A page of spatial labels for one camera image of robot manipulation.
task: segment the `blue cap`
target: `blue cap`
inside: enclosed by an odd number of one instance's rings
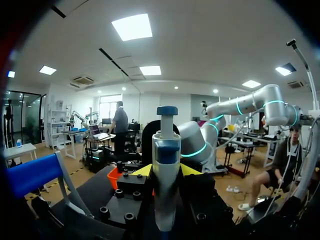
[[[178,108],[176,106],[158,106],[156,109],[157,115],[178,115]]]
[[[155,142],[157,148],[157,161],[161,164],[174,164],[177,162],[177,152],[180,150],[176,140],[160,140]]]

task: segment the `tripod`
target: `tripod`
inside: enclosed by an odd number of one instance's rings
[[[9,106],[5,108],[5,114],[3,115],[3,135],[6,148],[12,148],[15,146],[14,140],[14,115],[12,114],[11,102],[9,99]]]

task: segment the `white sandal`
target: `white sandal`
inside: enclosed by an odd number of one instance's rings
[[[242,203],[242,204],[239,204],[238,209],[240,211],[248,211],[253,209],[253,207],[249,206],[249,203]]]

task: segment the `black shorts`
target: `black shorts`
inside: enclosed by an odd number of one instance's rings
[[[269,174],[269,178],[270,178],[269,187],[273,187],[277,189],[279,187],[279,184],[278,184],[278,178],[275,174],[275,170],[270,169],[266,172]],[[289,172],[287,172],[285,174],[284,182],[281,185],[281,189],[285,190],[292,182],[292,179],[293,179],[293,174],[289,174]]]

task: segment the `recessed light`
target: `recessed light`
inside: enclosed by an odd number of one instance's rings
[[[145,76],[161,75],[160,66],[141,66],[140,70]]]
[[[111,22],[122,41],[152,37],[148,14],[128,16]]]
[[[283,76],[287,76],[287,75],[290,75],[292,74],[291,71],[289,71],[288,69],[285,69],[281,66],[277,67],[275,70],[277,70],[279,73],[281,73]]]
[[[246,81],[245,83],[242,84],[242,86],[245,86],[245,87],[248,87],[251,89],[258,87],[260,85],[261,85],[261,83],[253,81],[253,80]]]
[[[57,69],[43,65],[39,72],[42,74],[52,75],[55,71],[57,71]]]
[[[14,71],[8,71],[8,77],[9,78],[14,78],[15,77],[15,72]]]
[[[288,75],[292,74],[293,72],[297,71],[295,69],[295,67],[290,62],[283,65],[283,66],[277,67],[275,70],[277,70],[283,76],[288,76]]]

